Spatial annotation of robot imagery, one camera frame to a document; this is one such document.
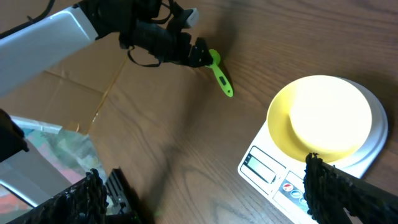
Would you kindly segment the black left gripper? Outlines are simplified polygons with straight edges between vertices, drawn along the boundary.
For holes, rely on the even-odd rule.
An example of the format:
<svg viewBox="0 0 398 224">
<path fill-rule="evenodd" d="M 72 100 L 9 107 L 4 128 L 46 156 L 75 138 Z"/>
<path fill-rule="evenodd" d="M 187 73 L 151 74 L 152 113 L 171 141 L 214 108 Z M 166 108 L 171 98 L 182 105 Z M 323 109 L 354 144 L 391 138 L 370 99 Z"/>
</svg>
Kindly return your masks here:
<svg viewBox="0 0 398 224">
<path fill-rule="evenodd" d="M 191 40 L 192 36 L 189 33 L 169 31 L 157 24 L 140 20 L 136 20 L 127 33 L 119 35 L 120 47 L 127 49 L 129 59 L 137 65 L 141 63 L 135 61 L 131 55 L 136 47 L 147 50 L 158 60 L 152 65 L 160 65 L 162 62 L 193 68 L 211 65 L 213 58 L 208 51 L 206 40 L 198 37 L 189 56 Z"/>
</svg>

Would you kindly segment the brown cardboard panel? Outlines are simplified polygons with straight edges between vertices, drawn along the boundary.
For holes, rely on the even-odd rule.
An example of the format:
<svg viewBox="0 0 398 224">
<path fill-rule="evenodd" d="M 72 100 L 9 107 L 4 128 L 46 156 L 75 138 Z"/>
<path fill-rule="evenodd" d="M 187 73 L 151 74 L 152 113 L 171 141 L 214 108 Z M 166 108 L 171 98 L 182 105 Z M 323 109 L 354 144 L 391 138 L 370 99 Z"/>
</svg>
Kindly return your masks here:
<svg viewBox="0 0 398 224">
<path fill-rule="evenodd" d="M 1 109 L 87 134 L 125 62 L 110 34 L 1 97 Z"/>
</svg>

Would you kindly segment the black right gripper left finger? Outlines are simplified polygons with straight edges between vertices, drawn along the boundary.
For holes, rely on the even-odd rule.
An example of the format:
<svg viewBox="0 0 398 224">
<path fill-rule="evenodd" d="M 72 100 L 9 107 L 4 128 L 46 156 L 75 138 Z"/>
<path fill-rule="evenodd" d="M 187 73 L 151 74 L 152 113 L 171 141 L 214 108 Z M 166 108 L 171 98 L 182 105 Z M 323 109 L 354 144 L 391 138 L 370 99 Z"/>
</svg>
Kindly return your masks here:
<svg viewBox="0 0 398 224">
<path fill-rule="evenodd" d="M 104 224 L 107 191 L 99 173 L 86 177 L 7 224 Z"/>
</svg>

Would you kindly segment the green plastic measuring scoop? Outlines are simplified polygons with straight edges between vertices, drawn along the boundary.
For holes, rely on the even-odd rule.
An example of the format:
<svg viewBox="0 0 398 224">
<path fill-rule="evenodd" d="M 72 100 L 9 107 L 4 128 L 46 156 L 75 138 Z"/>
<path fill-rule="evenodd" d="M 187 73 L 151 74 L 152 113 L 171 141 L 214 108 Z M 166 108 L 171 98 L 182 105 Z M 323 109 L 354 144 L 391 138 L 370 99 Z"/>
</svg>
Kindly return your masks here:
<svg viewBox="0 0 398 224">
<path fill-rule="evenodd" d="M 219 64 L 221 62 L 220 54 L 214 49 L 210 49 L 209 53 L 213 59 L 213 62 L 210 65 L 207 65 L 206 67 L 210 68 L 213 71 L 215 78 L 220 88 L 224 92 L 224 94 L 228 97 L 233 97 L 234 95 L 233 87 L 230 84 L 229 80 L 227 79 L 226 75 L 219 67 Z"/>
</svg>

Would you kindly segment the colourful foil bag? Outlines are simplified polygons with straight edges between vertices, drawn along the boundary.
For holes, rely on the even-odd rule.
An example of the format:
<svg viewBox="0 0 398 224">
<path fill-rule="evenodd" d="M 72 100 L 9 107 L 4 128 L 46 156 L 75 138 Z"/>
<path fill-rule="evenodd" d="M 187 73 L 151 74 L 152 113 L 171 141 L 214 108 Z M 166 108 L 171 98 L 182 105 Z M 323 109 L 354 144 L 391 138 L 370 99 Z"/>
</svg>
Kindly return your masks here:
<svg viewBox="0 0 398 224">
<path fill-rule="evenodd" d="M 107 179 L 89 135 L 27 118 L 11 119 L 22 129 L 29 151 L 1 162 L 1 223 L 77 183 L 90 169 Z"/>
</svg>

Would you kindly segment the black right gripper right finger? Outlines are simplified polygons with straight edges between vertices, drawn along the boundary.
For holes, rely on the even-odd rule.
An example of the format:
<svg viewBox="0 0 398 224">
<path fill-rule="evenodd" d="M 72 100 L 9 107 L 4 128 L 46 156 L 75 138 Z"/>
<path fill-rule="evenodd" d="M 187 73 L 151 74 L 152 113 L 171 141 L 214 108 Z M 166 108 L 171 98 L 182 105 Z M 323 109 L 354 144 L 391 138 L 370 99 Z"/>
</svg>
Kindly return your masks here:
<svg viewBox="0 0 398 224">
<path fill-rule="evenodd" d="M 317 223 L 397 223 L 397 196 L 325 163 L 317 153 L 305 158 L 304 199 Z"/>
</svg>

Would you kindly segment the yellow plastic bowl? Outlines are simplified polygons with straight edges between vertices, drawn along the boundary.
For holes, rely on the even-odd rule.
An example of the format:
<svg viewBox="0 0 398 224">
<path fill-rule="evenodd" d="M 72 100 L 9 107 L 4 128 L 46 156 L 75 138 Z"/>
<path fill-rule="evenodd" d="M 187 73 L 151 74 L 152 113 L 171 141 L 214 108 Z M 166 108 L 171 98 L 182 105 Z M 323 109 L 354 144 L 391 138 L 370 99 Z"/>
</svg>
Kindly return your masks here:
<svg viewBox="0 0 398 224">
<path fill-rule="evenodd" d="M 348 158 L 367 140 L 373 115 L 364 93 L 328 75 L 299 78 L 281 89 L 267 112 L 267 128 L 279 151 L 304 162 L 316 153 L 325 162 Z"/>
</svg>

